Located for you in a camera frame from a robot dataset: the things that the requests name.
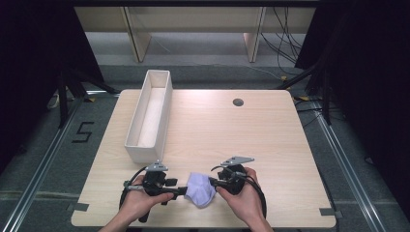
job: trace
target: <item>wire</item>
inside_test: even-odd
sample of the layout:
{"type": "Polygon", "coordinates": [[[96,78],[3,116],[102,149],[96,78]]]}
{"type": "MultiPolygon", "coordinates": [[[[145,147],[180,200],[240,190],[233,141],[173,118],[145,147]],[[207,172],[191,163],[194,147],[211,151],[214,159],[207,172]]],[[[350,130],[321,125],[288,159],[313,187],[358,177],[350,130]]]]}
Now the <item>wire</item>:
{"type": "MultiPolygon", "coordinates": [[[[146,31],[149,31],[148,29],[147,29],[147,27],[144,25],[144,23],[143,23],[143,20],[140,20],[139,18],[138,18],[138,16],[137,16],[137,14],[130,14],[130,15],[132,15],[132,16],[134,16],[135,17],[135,19],[138,21],[138,23],[142,26],[142,28],[144,28],[146,31]]],[[[150,35],[150,37],[151,37],[151,39],[152,40],[154,40],[155,42],[157,42],[157,44],[160,46],[160,47],[162,47],[164,50],[166,50],[168,53],[171,53],[171,51],[168,49],[168,48],[166,48],[164,45],[162,45],[162,43],[160,43],[151,33],[148,33],[149,35],[150,35]]]]}
{"type": "MultiPolygon", "coordinates": [[[[288,41],[284,41],[286,44],[289,44],[289,45],[291,45],[291,43],[290,42],[288,42],[288,41]]],[[[298,49],[301,49],[302,47],[298,44],[298,45],[293,45],[293,46],[295,46],[296,48],[298,48],[298,49]]]]}
{"type": "Polygon", "coordinates": [[[291,56],[289,56],[288,54],[284,53],[283,51],[279,50],[277,47],[275,47],[271,42],[268,41],[268,39],[266,39],[266,37],[263,35],[263,33],[260,34],[263,38],[263,40],[266,42],[266,44],[276,53],[279,53],[281,56],[283,56],[283,58],[287,59],[288,61],[292,62],[292,63],[296,63],[296,60],[294,58],[292,58],[291,56]]]}
{"type": "Polygon", "coordinates": [[[251,176],[246,176],[247,178],[250,178],[253,182],[255,182],[255,180],[253,179],[253,177],[251,176]]]}
{"type": "Polygon", "coordinates": [[[247,66],[247,65],[199,64],[199,63],[195,63],[195,62],[192,62],[192,61],[179,61],[179,62],[180,62],[180,63],[195,64],[196,66],[245,67],[245,68],[248,68],[248,69],[251,69],[251,70],[255,70],[255,71],[258,71],[258,72],[267,73],[267,74],[273,76],[274,78],[281,80],[281,78],[280,78],[279,76],[277,76],[277,75],[275,75],[275,74],[273,74],[273,73],[271,73],[271,72],[264,71],[264,70],[260,70],[260,69],[257,69],[257,68],[255,68],[255,67],[247,66]]]}
{"type": "MultiPolygon", "coordinates": [[[[282,31],[283,31],[282,36],[279,37],[279,38],[280,38],[280,43],[279,43],[278,50],[280,50],[282,43],[285,42],[285,40],[284,40],[283,38],[284,38],[284,36],[286,35],[286,38],[288,39],[288,42],[286,42],[286,43],[289,43],[289,44],[290,44],[290,49],[291,49],[291,51],[292,51],[293,56],[298,57],[298,56],[299,56],[299,53],[298,53],[298,51],[296,50],[295,45],[292,43],[291,37],[289,36],[289,27],[288,27],[288,25],[287,25],[287,18],[288,18],[288,14],[289,14],[289,8],[284,8],[284,12],[285,12],[284,25],[283,25],[282,21],[280,20],[280,17],[278,16],[278,13],[277,13],[275,7],[273,7],[273,10],[274,10],[275,16],[276,16],[277,19],[278,19],[278,22],[279,22],[279,24],[280,24],[280,27],[281,27],[281,29],[282,29],[282,31]]],[[[284,73],[292,74],[292,75],[297,75],[297,73],[292,73],[292,72],[287,72],[287,71],[285,71],[285,70],[282,68],[282,66],[280,65],[280,61],[279,61],[279,57],[278,57],[278,56],[277,56],[277,61],[278,61],[278,67],[279,67],[284,73]]]]}
{"type": "Polygon", "coordinates": [[[292,35],[292,34],[289,34],[289,36],[290,36],[290,37],[292,38],[292,40],[297,44],[296,47],[302,48],[302,45],[301,45],[300,43],[298,43],[298,41],[296,41],[295,38],[293,38],[293,35],[292,35]]]}
{"type": "Polygon", "coordinates": [[[231,169],[226,168],[226,167],[224,167],[224,166],[220,166],[220,165],[213,167],[213,168],[211,169],[211,171],[214,171],[214,170],[217,169],[217,168],[222,168],[223,170],[226,170],[226,171],[228,171],[228,172],[230,172],[230,173],[233,172],[231,169]]]}
{"type": "Polygon", "coordinates": [[[262,189],[260,188],[260,186],[253,180],[252,181],[250,179],[248,179],[249,176],[247,177],[242,177],[242,176],[238,176],[239,179],[242,179],[246,182],[248,182],[251,186],[253,186],[253,188],[256,190],[257,194],[259,195],[260,198],[260,203],[262,204],[262,214],[263,217],[266,218],[266,214],[267,214],[267,208],[266,208],[266,198],[265,198],[265,194],[263,194],[262,189]]]}
{"type": "Polygon", "coordinates": [[[300,103],[302,103],[302,102],[316,102],[316,101],[322,101],[322,100],[320,100],[320,99],[317,99],[317,100],[307,100],[307,101],[305,101],[305,100],[299,100],[298,102],[295,103],[295,106],[298,105],[298,104],[300,104],[300,103]]]}
{"type": "MultiPolygon", "coordinates": [[[[319,111],[319,110],[322,110],[323,108],[309,108],[309,109],[298,109],[298,110],[296,110],[298,113],[303,113],[303,112],[309,112],[309,111],[319,111]]],[[[335,108],[335,107],[332,107],[332,108],[329,108],[329,109],[336,109],[337,111],[339,111],[340,109],[339,108],[335,108]]]]}
{"type": "Polygon", "coordinates": [[[137,171],[135,173],[135,175],[132,176],[131,180],[130,180],[130,184],[132,184],[132,182],[135,181],[136,177],[138,177],[139,173],[141,173],[143,170],[145,170],[147,168],[147,166],[144,166],[143,168],[139,169],[139,171],[137,171]]]}
{"type": "Polygon", "coordinates": [[[303,125],[303,128],[307,127],[309,124],[313,123],[320,115],[322,115],[322,113],[319,113],[316,117],[314,117],[314,119],[312,119],[310,122],[306,123],[303,125]]]}

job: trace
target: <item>white cloth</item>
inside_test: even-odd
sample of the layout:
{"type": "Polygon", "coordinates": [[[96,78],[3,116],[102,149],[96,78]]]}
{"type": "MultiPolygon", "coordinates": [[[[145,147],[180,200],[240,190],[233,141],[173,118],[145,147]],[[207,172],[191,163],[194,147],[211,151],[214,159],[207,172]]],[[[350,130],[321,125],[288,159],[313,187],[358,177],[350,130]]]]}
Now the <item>white cloth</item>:
{"type": "Polygon", "coordinates": [[[187,186],[185,198],[199,208],[205,208],[216,193],[215,188],[209,183],[208,176],[200,173],[191,172],[187,186]]]}

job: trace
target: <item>tabletop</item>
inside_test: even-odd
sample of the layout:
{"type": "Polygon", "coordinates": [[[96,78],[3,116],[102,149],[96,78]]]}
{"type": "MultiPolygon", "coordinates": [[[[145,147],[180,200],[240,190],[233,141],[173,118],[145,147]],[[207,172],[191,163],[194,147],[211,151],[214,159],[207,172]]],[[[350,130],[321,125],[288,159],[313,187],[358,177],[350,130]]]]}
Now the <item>tabletop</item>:
{"type": "MultiPolygon", "coordinates": [[[[144,164],[133,163],[124,144],[139,90],[124,90],[79,197],[87,211],[74,211],[76,226],[104,226],[118,212],[124,181],[144,164]]],[[[184,186],[191,172],[218,177],[211,169],[233,156],[251,157],[274,228],[330,228],[334,216],[295,106],[282,90],[174,90],[162,163],[167,178],[184,186]],[[234,99],[244,101],[242,106],[234,99]]],[[[199,209],[179,196],[151,210],[135,227],[244,228],[216,194],[199,209]]]]}

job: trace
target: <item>white box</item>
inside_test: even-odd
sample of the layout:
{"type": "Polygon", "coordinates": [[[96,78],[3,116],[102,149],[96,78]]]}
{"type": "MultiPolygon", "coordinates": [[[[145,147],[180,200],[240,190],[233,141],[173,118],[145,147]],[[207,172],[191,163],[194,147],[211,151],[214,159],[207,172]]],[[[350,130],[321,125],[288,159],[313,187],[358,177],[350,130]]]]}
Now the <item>white box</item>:
{"type": "Polygon", "coordinates": [[[125,147],[135,163],[162,160],[172,98],[169,71],[149,70],[132,117],[125,147]]]}

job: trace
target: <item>gray floor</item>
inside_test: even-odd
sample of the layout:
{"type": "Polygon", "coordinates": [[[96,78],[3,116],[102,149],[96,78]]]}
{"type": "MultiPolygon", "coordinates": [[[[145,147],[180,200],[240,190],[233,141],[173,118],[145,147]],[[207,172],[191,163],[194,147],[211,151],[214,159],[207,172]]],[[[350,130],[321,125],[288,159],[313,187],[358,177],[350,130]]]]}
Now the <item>gray floor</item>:
{"type": "MultiPolygon", "coordinates": [[[[135,63],[130,40],[123,33],[89,33],[89,41],[101,65],[105,82],[117,89],[140,88],[148,69],[171,71],[174,88],[218,88],[218,89],[271,89],[281,84],[279,78],[288,73],[299,73],[293,63],[277,57],[263,41],[255,63],[248,62],[242,35],[240,34],[154,34],[143,63],[135,63]]],[[[275,34],[266,35],[279,45],[275,34]]],[[[295,35],[299,43],[304,35],[295,35]]],[[[290,53],[289,46],[283,50],[290,53]]],[[[307,80],[292,86],[292,96],[303,96],[307,80]]],[[[96,89],[85,85],[87,89],[96,89]]],[[[37,192],[19,231],[96,231],[98,228],[78,228],[71,225],[73,211],[94,160],[110,113],[117,99],[98,96],[94,101],[81,104],[72,124],[49,167],[44,181],[37,192]],[[87,143],[73,143],[81,139],[77,129],[82,122],[92,132],[87,143]]],[[[363,149],[349,123],[343,119],[332,103],[332,128],[346,156],[352,163],[372,204],[377,209],[386,231],[410,231],[410,224],[384,184],[377,170],[364,161],[363,149]]],[[[312,102],[297,104],[297,109],[312,108],[312,102]]],[[[300,111],[301,124],[317,166],[335,200],[337,210],[343,217],[339,220],[339,231],[371,231],[335,157],[332,147],[319,124],[314,111],[300,111]]],[[[16,155],[0,177],[0,226],[7,221],[21,193],[26,189],[51,143],[59,124],[58,108],[51,108],[36,129],[30,134],[25,154],[16,155]]],[[[188,231],[168,229],[144,229],[144,231],[188,231]]],[[[278,229],[277,231],[296,231],[278,229]]],[[[337,231],[303,229],[303,231],[337,231]]]]}

